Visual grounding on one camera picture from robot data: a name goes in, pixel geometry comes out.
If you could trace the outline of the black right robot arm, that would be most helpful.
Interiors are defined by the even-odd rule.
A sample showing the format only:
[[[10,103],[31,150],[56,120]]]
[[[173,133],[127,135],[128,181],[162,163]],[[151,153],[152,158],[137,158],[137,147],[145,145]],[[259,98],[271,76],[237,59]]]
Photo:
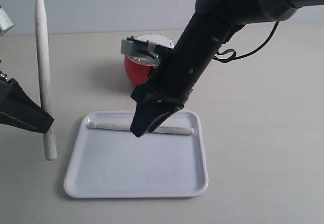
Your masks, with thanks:
[[[131,132],[141,137],[182,110],[220,47],[245,25],[285,21],[302,7],[322,4],[323,0],[196,0],[194,14],[174,48],[147,45],[160,63],[132,92],[137,105]]]

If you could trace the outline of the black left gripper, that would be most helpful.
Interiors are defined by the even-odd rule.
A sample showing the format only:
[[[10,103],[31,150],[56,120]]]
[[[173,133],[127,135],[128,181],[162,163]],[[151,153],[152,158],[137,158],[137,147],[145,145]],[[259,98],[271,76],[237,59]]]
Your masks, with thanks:
[[[54,118],[31,100],[15,79],[1,71],[1,124],[47,133]]]

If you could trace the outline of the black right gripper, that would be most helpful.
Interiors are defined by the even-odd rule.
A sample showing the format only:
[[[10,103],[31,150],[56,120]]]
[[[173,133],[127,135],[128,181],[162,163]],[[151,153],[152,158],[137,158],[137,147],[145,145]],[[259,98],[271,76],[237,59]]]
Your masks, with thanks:
[[[131,98],[137,108],[130,131],[141,137],[184,108],[194,86],[194,68],[151,68],[146,81],[136,85]]]

